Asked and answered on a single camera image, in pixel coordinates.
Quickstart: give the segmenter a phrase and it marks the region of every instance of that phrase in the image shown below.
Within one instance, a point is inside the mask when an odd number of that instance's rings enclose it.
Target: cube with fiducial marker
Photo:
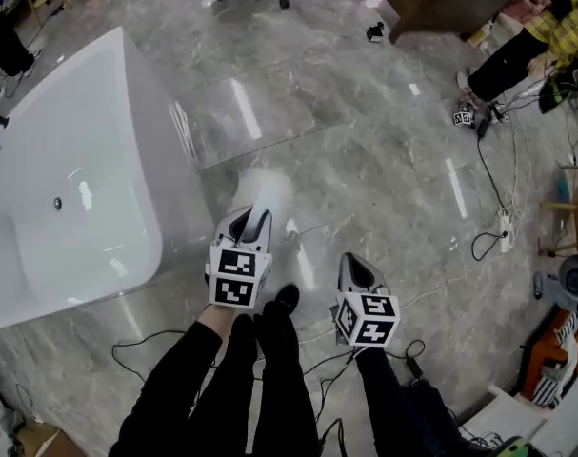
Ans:
[[[338,292],[335,322],[351,346],[386,347],[401,320],[398,299],[377,292]]]
[[[247,248],[210,246],[206,266],[210,303],[235,308],[254,308],[271,266],[271,254]]]

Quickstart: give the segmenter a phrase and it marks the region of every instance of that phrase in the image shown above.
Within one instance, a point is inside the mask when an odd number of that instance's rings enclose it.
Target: black trousers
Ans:
[[[527,30],[494,52],[481,68],[468,79],[473,93],[486,102],[528,77],[528,63],[545,52],[548,45]]]
[[[110,457],[245,455],[253,373],[243,354],[256,350],[254,336],[229,339],[223,362],[189,414],[221,342],[210,328],[191,326],[151,372]],[[253,455],[318,457],[314,412],[298,362],[264,370]]]
[[[439,391],[426,380],[401,387],[381,348],[368,348],[356,357],[369,406],[378,457],[490,454],[460,435]]]
[[[0,12],[0,68],[9,76],[27,71],[34,61],[32,54],[22,45],[11,23]]]

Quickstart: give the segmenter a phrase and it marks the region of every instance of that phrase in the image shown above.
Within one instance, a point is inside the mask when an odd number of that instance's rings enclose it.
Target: plaid shirt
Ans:
[[[578,0],[572,0],[572,6],[572,12],[561,22],[547,10],[526,24],[528,32],[547,43],[548,50],[559,58],[557,69],[569,66],[578,57]]]

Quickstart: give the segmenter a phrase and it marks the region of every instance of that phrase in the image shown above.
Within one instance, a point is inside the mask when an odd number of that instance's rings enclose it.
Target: gray marble floor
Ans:
[[[498,205],[472,132],[455,128],[450,114],[459,96],[454,73],[484,57],[451,35],[369,43],[365,30],[379,19],[380,0],[291,2],[280,11],[277,0],[75,0],[46,24],[40,63],[0,110],[59,61],[123,26],[187,111],[214,219],[253,201],[263,184],[276,191],[275,260],[265,296],[287,281],[299,285],[294,321],[301,340],[331,327],[341,254],[364,255],[409,306],[391,349],[399,353],[422,338],[424,372],[450,407],[464,411],[487,384],[510,387],[519,345],[546,312],[530,295],[530,279],[557,262],[536,255],[537,239],[553,235],[553,219],[538,205],[553,195],[557,163],[569,161],[567,127],[576,143],[578,115],[566,108],[543,117],[532,105],[511,114],[512,127],[490,129],[482,152],[501,194],[512,192],[519,233],[509,253],[495,249],[477,263],[470,242],[497,230]],[[20,33],[28,42],[35,30],[29,21]],[[1,329],[8,398],[17,404],[14,385],[21,383],[41,417],[89,455],[106,455],[141,387],[112,361],[111,345],[188,327],[207,301],[200,268]],[[146,374],[175,340],[164,335],[119,356]],[[345,350],[332,335],[301,349],[304,368]],[[318,381],[342,364],[307,377],[316,408]],[[393,364],[407,378],[402,364]],[[259,400],[255,383],[251,427]],[[330,391],[321,428],[337,416],[349,454],[373,456],[354,367]],[[329,439],[326,455],[336,454]]]

